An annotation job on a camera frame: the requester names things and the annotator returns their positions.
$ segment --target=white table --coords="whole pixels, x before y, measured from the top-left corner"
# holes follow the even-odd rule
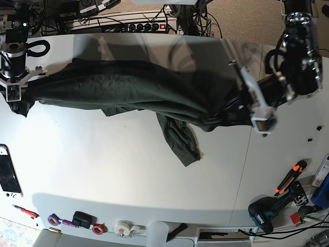
[[[46,38],[50,52],[28,58],[54,73],[73,57],[89,60],[138,59],[190,71],[206,69],[236,78],[218,39],[162,34],[92,34]],[[243,46],[241,59],[260,73],[261,46]],[[9,147],[24,197],[1,198],[0,217],[36,227],[37,220],[11,207],[15,203],[40,214],[39,228],[49,228],[55,213],[71,220],[83,211],[111,231],[117,220],[147,225],[150,220],[228,226],[242,176],[251,132],[249,126],[192,127],[202,160],[184,167],[167,145],[156,115],[150,111],[105,117],[99,111],[36,103],[28,117],[15,115],[0,100],[0,143]],[[59,227],[63,233],[104,241],[134,243],[114,234]],[[184,233],[194,236],[192,226]]]

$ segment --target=power drill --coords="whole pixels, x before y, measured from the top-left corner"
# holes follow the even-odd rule
[[[279,215],[279,212],[290,202],[295,202],[297,206],[306,205],[308,198],[301,184],[294,182],[289,191],[283,196],[264,197],[252,203],[248,207],[249,216],[265,233],[273,232],[272,219]]]

